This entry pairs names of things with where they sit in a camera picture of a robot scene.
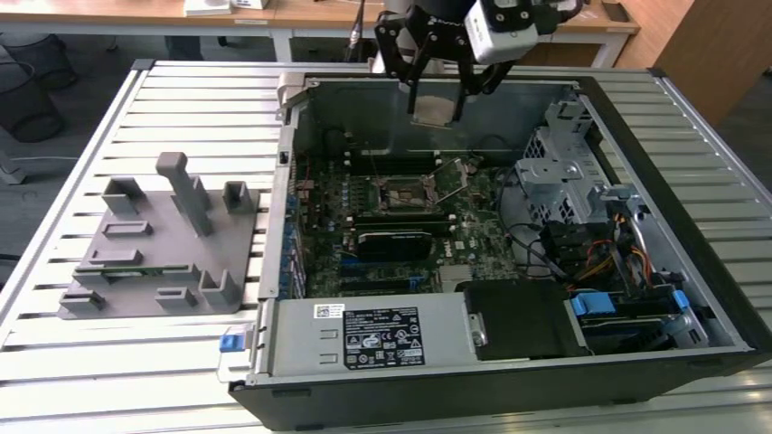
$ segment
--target cable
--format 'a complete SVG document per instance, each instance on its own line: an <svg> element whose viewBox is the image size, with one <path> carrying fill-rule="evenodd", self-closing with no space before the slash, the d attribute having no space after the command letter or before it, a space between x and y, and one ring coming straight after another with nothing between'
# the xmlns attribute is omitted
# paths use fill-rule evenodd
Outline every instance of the cable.
<svg viewBox="0 0 772 434"><path fill-rule="evenodd" d="M344 57L344 62L351 62L354 52L358 50L362 40L363 28L364 28L364 0L360 1L360 9L358 10L358 16L354 19L354 26L351 27L351 36L348 37L348 48L347 48L347 55Z"/></svg>
<svg viewBox="0 0 772 434"><path fill-rule="evenodd" d="M79 160L78 156L24 156L22 158L11 158L11 161L35 161L35 160Z"/></svg>
<svg viewBox="0 0 772 434"><path fill-rule="evenodd" d="M646 253L644 251L640 251L636 247L634 247L632 249L632 253L635 255L638 255L640 257L640 260L643 261L643 273L644 273L644 277L647 279L647 283L651 285L652 284L652 259L650 258L648 253Z"/></svg>
<svg viewBox="0 0 772 434"><path fill-rule="evenodd" d="M592 255L592 251L595 250L595 248L598 246L600 246L602 244L610 244L610 243L614 243L614 241L612 240L599 240L599 241L592 242L592 245L590 246L590 249L588 249L588 262L586 264L586 267L590 267L590 262L592 261L591 255Z"/></svg>
<svg viewBox="0 0 772 434"><path fill-rule="evenodd" d="M575 7L572 9L568 10L562 10L560 12L560 22L566 23L568 20L571 20L575 16L579 15L579 13L582 13L582 7L584 6L584 1L583 0L575 0Z"/></svg>
<svg viewBox="0 0 772 434"><path fill-rule="evenodd" d="M503 144L506 148L511 148L510 143L507 142L507 139L500 136L499 134L486 134L484 136L482 136L479 138L479 140L475 142L475 144L472 145L472 147L468 147L467 150L470 152L478 151L480 150L480 147L483 146L483 144L490 140L490 139L496 139L499 140Z"/></svg>
<svg viewBox="0 0 772 434"><path fill-rule="evenodd" d="M526 267L526 271L520 271L519 269L516 269L515 272L516 272L520 276L523 276L523 277L526 277L526 278L528 278L528 279L535 279L535 278L552 278L550 275L546 276L546 275L543 275L543 274L530 274L530 273L528 273L528 271L530 271L531 268L534 268L534 267L540 268L540 269L548 269L548 268L550 268L550 267L548 267L547 265L544 265L544 264L534 264L534 263L531 263L531 251L532 251L531 249L534 249L534 244L536 244L538 242L542 242L542 240L540 240L540 239L536 239L536 240L534 240L534 241L531 241L531 242L528 243L528 254L526 255L526 264L518 264L518 263L515 263L515 267L516 267L516 268L518 268L518 267Z"/></svg>
<svg viewBox="0 0 772 434"><path fill-rule="evenodd" d="M343 255L350 255L351 257L354 257L354 258L356 258L356 259L360 258L360 257L359 257L358 255L355 255L354 253L347 252L347 251L344 251L344 250L335 250L335 252L336 252L336 253L340 253L340 254L343 254Z"/></svg>
<svg viewBox="0 0 772 434"><path fill-rule="evenodd" d="M562 278L563 280L567 280L570 282L574 282L575 279L568 275L568 273L566 273L566 271L563 271L560 269L560 267L558 266L558 264L555 264L555 262L552 262L542 253L539 253L538 251L535 251L534 249L528 248L528 245L520 241L520 239L518 239L518 237L512 234L512 229L515 227L518 227L518 225L530 225L534 223L516 223L512 226L507 226L507 224L504 223L504 217L502 215L502 199L504 197L504 187L507 186L507 180L512 177L512 175L515 174L515 170L518 168L518 165L512 165L512 168L510 169L510 172L507 172L507 175L504 176L504 179L502 180L502 188L499 189L499 195L498 195L498 199L496 199L496 214L499 215L499 223L502 228L506 230L507 234L512 237L512 241L515 241L515 243L523 247L526 250L528 250L534 256L538 257L538 259L544 262L544 265L547 265L547 267L551 269L552 273L555 274L555 276L558 276L559 278Z"/></svg>

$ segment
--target white sticker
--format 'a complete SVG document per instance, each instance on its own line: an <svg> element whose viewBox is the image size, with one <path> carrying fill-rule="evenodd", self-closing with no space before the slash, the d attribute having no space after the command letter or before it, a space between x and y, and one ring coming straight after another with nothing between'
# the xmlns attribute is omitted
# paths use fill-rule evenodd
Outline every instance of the white sticker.
<svg viewBox="0 0 772 434"><path fill-rule="evenodd" d="M314 318L343 318L347 305L314 305Z"/></svg>
<svg viewBox="0 0 772 434"><path fill-rule="evenodd" d="M234 24L268 25L267 20L234 20Z"/></svg>

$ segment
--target blue connector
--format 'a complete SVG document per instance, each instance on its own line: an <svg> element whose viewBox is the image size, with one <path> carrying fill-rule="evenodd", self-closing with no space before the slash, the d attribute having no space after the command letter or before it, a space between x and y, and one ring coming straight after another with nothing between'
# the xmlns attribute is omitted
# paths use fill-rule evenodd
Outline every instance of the blue connector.
<svg viewBox="0 0 772 434"><path fill-rule="evenodd" d="M616 312L611 296L606 292L583 292L571 299L576 316L612 314Z"/></svg>
<svg viewBox="0 0 772 434"><path fill-rule="evenodd" d="M247 338L244 335L223 335L220 336L220 352L239 353L246 350L244 343Z"/></svg>
<svg viewBox="0 0 772 434"><path fill-rule="evenodd" d="M676 300L678 308L683 312L690 308L690 299L687 298L687 294L680 289L674 291L674 299Z"/></svg>
<svg viewBox="0 0 772 434"><path fill-rule="evenodd" d="M419 284L422 283L423 280L424 276L414 276L408 278L408 281L411 282L411 291L415 291L419 288Z"/></svg>

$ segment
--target mesh trash bin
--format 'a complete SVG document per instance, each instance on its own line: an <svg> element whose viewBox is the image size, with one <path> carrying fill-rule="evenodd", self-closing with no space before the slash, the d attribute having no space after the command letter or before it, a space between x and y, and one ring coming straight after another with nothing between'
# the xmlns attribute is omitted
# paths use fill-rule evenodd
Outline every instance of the mesh trash bin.
<svg viewBox="0 0 772 434"><path fill-rule="evenodd" d="M39 142L64 127L30 63L0 62L0 127L19 142Z"/></svg>
<svg viewBox="0 0 772 434"><path fill-rule="evenodd" d="M32 65L35 78L44 88L67 88L78 80L64 53L64 43L55 34L3 33L0 45L15 61Z"/></svg>

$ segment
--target red wire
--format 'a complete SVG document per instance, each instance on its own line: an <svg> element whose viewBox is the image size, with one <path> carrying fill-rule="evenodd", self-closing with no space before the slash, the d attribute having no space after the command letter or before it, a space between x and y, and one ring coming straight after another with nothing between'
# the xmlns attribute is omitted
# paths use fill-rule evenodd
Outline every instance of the red wire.
<svg viewBox="0 0 772 434"><path fill-rule="evenodd" d="M592 242L592 245L590 246L590 249L588 249L588 263L586 264L586 267L590 267L590 262L591 262L591 260L592 260L592 256L591 256L591 255L592 255L592 251L595 250L595 248L596 248L598 246L600 246L602 244L610 244L610 243L612 243L612 242L614 242L612 240L599 240L599 241L594 241L594 242Z"/></svg>

